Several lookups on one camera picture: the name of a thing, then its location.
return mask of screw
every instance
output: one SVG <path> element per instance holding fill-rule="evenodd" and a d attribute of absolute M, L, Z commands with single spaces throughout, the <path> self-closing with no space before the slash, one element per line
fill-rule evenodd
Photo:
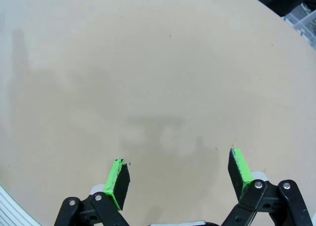
<path fill-rule="evenodd" d="M 101 200 L 101 199 L 102 199 L 102 196 L 100 196 L 100 195 L 95 196 L 95 200 Z"/>
<path fill-rule="evenodd" d="M 260 181 L 255 182 L 255 188 L 260 189 L 261 187 L 262 187 L 262 182 Z"/>
<path fill-rule="evenodd" d="M 283 184 L 283 188 L 284 188 L 284 189 L 287 189 L 287 190 L 290 189 L 290 188 L 291 188 L 290 183 L 284 183 L 284 184 Z"/>

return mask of green tape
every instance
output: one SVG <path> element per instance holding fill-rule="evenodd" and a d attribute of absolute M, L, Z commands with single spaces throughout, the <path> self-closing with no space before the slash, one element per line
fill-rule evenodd
<path fill-rule="evenodd" d="M 253 181 L 252 173 L 240 149 L 233 149 L 234 159 L 242 178 L 242 189 Z"/>
<path fill-rule="evenodd" d="M 119 173 L 122 169 L 122 166 L 126 164 L 124 159 L 116 159 L 112 169 L 110 171 L 107 183 L 104 186 L 103 192 L 111 197 L 113 199 L 114 204 L 116 205 L 117 209 L 120 210 L 119 204 L 117 202 L 117 200 L 115 199 L 115 195 L 114 195 L 114 187 L 116 184 L 116 181 L 118 179 Z"/>

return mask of silver screw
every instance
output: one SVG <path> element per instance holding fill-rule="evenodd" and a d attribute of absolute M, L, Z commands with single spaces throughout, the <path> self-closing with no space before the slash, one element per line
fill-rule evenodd
<path fill-rule="evenodd" d="M 95 196 L 95 200 L 101 200 L 101 199 L 102 199 L 102 196 L 100 196 L 100 195 Z"/>
<path fill-rule="evenodd" d="M 260 182 L 260 181 L 257 181 L 257 182 L 255 182 L 255 188 L 261 188 L 262 187 L 262 182 Z"/>
<path fill-rule="evenodd" d="M 284 183 L 284 184 L 283 184 L 283 188 L 284 188 L 284 189 L 287 189 L 287 190 L 290 189 L 290 188 L 291 188 L 290 183 Z"/>

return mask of round table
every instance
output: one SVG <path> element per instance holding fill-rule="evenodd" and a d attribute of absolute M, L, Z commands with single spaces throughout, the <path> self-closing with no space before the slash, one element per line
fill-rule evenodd
<path fill-rule="evenodd" d="M 314 214 L 316 53 L 256 0 L 0 0 L 0 40 L 1 183 L 43 225 L 116 158 L 131 226 L 221 224 L 230 148 Z"/>

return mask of white table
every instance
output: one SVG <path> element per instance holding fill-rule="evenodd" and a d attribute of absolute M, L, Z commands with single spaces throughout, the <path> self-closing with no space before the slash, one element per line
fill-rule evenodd
<path fill-rule="evenodd" d="M 43 225 L 120 157 L 131 226 L 220 224 L 231 147 L 314 214 L 316 53 L 256 0 L 0 0 L 0 41 L 0 179 Z"/>

